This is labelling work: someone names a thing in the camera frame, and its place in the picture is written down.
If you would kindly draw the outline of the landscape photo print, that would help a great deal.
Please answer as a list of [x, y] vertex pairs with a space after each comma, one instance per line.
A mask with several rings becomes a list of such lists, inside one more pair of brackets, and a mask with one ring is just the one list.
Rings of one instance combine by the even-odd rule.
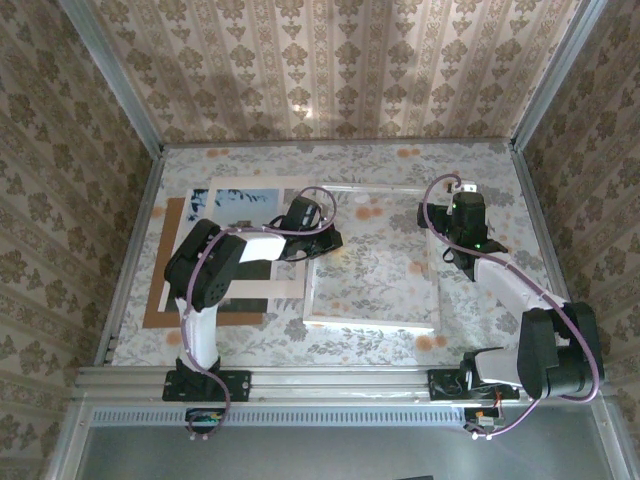
[[[204, 217], [209, 190], [193, 189], [185, 197], [181, 223], [173, 250], [176, 250], [193, 226]], [[255, 226], [267, 223], [279, 214], [277, 189], [218, 189], [214, 192], [213, 214], [223, 226]], [[239, 266], [237, 280], [271, 279], [272, 263], [254, 261]], [[226, 298], [220, 313], [266, 313], [267, 298]]]

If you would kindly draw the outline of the white mat board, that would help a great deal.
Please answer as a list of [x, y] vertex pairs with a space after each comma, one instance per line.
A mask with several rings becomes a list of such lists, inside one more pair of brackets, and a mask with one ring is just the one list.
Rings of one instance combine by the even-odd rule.
[[[224, 227], [219, 216], [213, 214], [214, 192], [218, 189], [277, 189], [279, 193], [278, 215], [280, 215], [286, 213], [289, 208], [285, 194], [287, 192], [297, 193], [311, 184], [312, 179], [305, 176], [214, 177], [209, 184], [204, 217], [223, 228], [228, 227]], [[304, 296], [305, 275], [306, 266], [302, 262], [273, 262], [270, 280], [234, 280], [231, 282], [225, 298], [300, 299]]]

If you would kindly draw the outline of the white picture frame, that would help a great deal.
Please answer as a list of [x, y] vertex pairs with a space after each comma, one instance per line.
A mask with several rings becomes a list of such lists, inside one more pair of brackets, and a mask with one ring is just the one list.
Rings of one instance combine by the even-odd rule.
[[303, 321], [331, 328], [432, 333], [439, 278], [429, 230], [417, 224], [417, 187], [327, 183], [342, 247], [309, 262]]

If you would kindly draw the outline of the brown backing board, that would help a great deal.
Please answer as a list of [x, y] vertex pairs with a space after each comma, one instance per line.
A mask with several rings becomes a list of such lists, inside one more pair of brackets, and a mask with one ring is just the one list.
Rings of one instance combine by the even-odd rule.
[[[143, 327], [146, 329], [177, 328], [180, 325], [179, 314], [164, 311], [160, 302], [164, 289], [164, 269], [172, 254], [184, 205], [184, 198], [169, 198], [167, 200], [164, 224], [143, 317]], [[263, 314], [258, 312], [220, 312], [217, 314], [219, 326], [255, 326], [262, 322]]]

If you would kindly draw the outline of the floral patterned table sheet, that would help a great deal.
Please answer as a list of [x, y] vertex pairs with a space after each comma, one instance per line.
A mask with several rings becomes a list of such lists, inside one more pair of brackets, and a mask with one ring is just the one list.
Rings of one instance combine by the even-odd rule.
[[[143, 317], [159, 250], [165, 206], [215, 177], [302, 176], [310, 182], [415, 187], [428, 193], [439, 175], [456, 173], [477, 183], [488, 205], [492, 235], [535, 281], [549, 281], [538, 242], [530, 194], [511, 146], [504, 141], [440, 143], [299, 143], [229, 147], [174, 147], [165, 165], [118, 336], [117, 366], [163, 366], [174, 362], [180, 333], [147, 329]], [[433, 334], [375, 329], [329, 329], [305, 325], [298, 300], [278, 300], [257, 326], [223, 327], [222, 361], [234, 367], [315, 365], [452, 365], [477, 348], [516, 346], [516, 319], [489, 292], [453, 267], [437, 268], [442, 322]]]

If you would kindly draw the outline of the grey metal panel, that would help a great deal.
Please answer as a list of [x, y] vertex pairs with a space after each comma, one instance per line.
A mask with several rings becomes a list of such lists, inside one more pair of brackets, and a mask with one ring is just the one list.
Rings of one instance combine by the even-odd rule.
[[614, 480], [587, 408], [541, 407], [486, 441], [436, 427], [91, 431], [78, 480]]

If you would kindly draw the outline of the aluminium side rail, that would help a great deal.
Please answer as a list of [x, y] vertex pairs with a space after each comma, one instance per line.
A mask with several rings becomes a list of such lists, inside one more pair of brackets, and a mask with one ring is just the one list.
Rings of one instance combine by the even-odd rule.
[[546, 268], [550, 290], [558, 296], [571, 300], [571, 294], [569, 293], [524, 155], [511, 143], [508, 146]]
[[100, 342], [94, 357], [93, 366], [102, 367], [108, 362], [110, 352], [113, 350], [112, 342], [117, 341], [131, 288], [135, 278], [136, 269], [144, 245], [144, 239], [151, 218], [154, 202], [160, 188], [161, 178], [166, 158], [163, 153], [152, 161], [149, 177], [141, 198], [136, 220], [133, 226], [131, 239], [121, 266], [118, 282], [116, 284], [109, 313], [106, 317]]

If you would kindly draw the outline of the aluminium rear rail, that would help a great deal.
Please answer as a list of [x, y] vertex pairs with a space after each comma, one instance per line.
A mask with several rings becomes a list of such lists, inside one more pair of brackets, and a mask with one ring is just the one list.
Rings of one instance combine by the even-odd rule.
[[188, 148], [233, 148], [233, 147], [316, 147], [316, 146], [346, 146], [346, 145], [400, 145], [400, 144], [510, 144], [508, 138], [480, 137], [480, 138], [388, 138], [388, 139], [306, 139], [306, 140], [271, 140], [271, 141], [227, 141], [227, 142], [190, 142], [165, 143], [164, 150]]

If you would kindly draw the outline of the aluminium mounting rail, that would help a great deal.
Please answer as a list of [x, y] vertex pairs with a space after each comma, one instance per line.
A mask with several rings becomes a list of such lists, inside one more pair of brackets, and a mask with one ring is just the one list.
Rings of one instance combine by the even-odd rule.
[[[169, 367], [87, 367], [72, 389], [74, 401], [94, 405], [157, 405]], [[247, 405], [426, 405], [426, 366], [255, 367]]]

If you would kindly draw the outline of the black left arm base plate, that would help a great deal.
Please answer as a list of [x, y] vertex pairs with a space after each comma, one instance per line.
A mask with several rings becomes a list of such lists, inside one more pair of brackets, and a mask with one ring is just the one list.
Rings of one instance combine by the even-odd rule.
[[[217, 373], [229, 391], [231, 402], [247, 402], [251, 389], [251, 372], [223, 370]], [[200, 372], [171, 370], [165, 377], [162, 400], [165, 402], [224, 402], [222, 387]]]

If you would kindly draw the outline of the aluminium corner post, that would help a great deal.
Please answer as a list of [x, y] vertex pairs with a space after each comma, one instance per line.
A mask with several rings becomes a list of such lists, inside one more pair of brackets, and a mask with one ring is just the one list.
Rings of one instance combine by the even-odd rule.
[[92, 12], [89, 0], [59, 0], [59, 3], [149, 155], [153, 160], [160, 158], [163, 141], [146, 112], [141, 96], [127, 77], [115, 44], [107, 38], [98, 17]]
[[563, 81], [576, 61], [591, 31], [599, 20], [608, 0], [580, 0], [576, 13], [551, 55], [540, 82], [511, 137], [515, 152], [522, 152], [559, 91]]

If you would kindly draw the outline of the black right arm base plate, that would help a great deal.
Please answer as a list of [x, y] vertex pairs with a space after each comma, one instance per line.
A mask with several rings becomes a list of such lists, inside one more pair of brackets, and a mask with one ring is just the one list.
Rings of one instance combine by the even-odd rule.
[[470, 372], [460, 369], [427, 371], [429, 396], [434, 401], [519, 400], [519, 390], [499, 383], [475, 381]]

